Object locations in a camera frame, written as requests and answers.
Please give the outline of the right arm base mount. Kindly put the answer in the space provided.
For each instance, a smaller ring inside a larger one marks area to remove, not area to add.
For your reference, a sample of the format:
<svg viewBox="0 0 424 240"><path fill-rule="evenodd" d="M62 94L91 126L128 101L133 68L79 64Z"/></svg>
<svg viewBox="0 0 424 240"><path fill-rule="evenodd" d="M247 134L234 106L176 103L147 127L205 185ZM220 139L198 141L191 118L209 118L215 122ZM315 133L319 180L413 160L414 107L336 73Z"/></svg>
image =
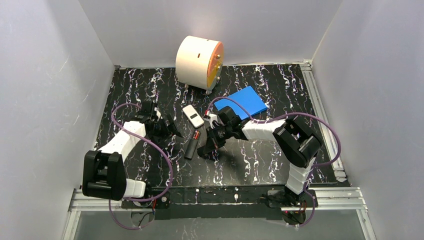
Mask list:
<svg viewBox="0 0 424 240"><path fill-rule="evenodd" d="M264 196L270 208L311 208L318 207L318 197L314 190L295 194L289 189L268 190Z"/></svg>

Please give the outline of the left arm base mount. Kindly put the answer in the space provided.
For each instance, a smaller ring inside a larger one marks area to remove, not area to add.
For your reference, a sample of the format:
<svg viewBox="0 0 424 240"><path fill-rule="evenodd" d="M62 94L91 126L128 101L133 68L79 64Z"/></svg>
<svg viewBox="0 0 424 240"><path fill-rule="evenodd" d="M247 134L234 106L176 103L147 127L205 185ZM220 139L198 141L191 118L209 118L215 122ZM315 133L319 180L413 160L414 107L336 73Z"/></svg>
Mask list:
<svg viewBox="0 0 424 240"><path fill-rule="evenodd" d="M163 192L164 188L152 188L147 190L147 193L141 199L150 199L155 197ZM166 191L164 195L160 196L155 200L150 201L130 201L123 200L121 203L121 208L123 209L168 209L170 206L171 193L170 191Z"/></svg>

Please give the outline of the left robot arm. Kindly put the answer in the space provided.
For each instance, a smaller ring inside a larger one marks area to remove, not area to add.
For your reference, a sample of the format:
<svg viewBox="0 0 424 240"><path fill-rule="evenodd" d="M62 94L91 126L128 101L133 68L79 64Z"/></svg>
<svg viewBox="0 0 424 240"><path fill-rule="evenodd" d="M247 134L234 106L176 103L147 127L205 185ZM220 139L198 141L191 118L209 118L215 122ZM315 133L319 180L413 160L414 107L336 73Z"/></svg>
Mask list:
<svg viewBox="0 0 424 240"><path fill-rule="evenodd" d="M144 141L157 149L169 167L169 180L173 181L173 168L167 154L157 144L172 136L181 137L169 114L163 115L154 101L144 101L135 105L138 111L124 124L116 121L117 106L111 113L112 122L120 128L119 132L104 146L89 150L84 156L82 193L86 197L106 200L129 200L150 202L162 197L170 188L154 196L147 190L147 183L127 178L124 162L129 153Z"/></svg>

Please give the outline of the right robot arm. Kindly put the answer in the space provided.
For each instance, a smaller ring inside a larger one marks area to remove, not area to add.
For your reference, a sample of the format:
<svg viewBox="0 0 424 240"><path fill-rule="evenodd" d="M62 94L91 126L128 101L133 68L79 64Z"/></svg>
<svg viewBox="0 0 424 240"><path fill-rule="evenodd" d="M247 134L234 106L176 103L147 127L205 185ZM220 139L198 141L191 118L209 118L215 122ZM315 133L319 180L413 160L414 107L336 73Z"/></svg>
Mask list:
<svg viewBox="0 0 424 240"><path fill-rule="evenodd" d="M293 116L271 122L241 119L234 110L226 106L206 129L206 142L197 149L201 157L224 147L226 140L265 140L279 145L289 161L289 177L284 186L283 199L299 202L305 194L306 182L318 152L323 146L322 138L300 117Z"/></svg>

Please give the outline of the white remote control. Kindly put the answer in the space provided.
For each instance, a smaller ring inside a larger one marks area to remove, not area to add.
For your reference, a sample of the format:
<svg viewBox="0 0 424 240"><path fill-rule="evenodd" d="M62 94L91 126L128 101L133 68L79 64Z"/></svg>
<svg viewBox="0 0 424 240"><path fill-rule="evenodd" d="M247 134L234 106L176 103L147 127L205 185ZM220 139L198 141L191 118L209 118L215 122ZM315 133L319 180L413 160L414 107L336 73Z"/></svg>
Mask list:
<svg viewBox="0 0 424 240"><path fill-rule="evenodd" d="M203 118L191 104L183 107L182 111L187 116L187 119L193 125L194 128L197 129L204 125Z"/></svg>

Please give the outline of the black remote control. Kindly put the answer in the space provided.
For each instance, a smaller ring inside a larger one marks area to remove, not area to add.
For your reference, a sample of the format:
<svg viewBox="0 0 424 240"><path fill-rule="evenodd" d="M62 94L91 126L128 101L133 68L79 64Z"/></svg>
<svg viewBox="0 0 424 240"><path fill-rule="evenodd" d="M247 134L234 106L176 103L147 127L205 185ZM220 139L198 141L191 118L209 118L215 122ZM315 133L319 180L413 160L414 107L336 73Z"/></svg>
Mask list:
<svg viewBox="0 0 424 240"><path fill-rule="evenodd" d="M198 142L199 142L199 138L200 138L200 135L201 135L201 131L198 130L198 131L200 131L199 138L198 139L193 139L193 135L194 135L195 131L193 132L191 138L189 139L188 145L187 145L186 150L185 150L185 153L184 153L184 158L187 159L187 160L191 160L193 158L193 156L195 154L195 151L197 149L197 146L198 146Z"/></svg>

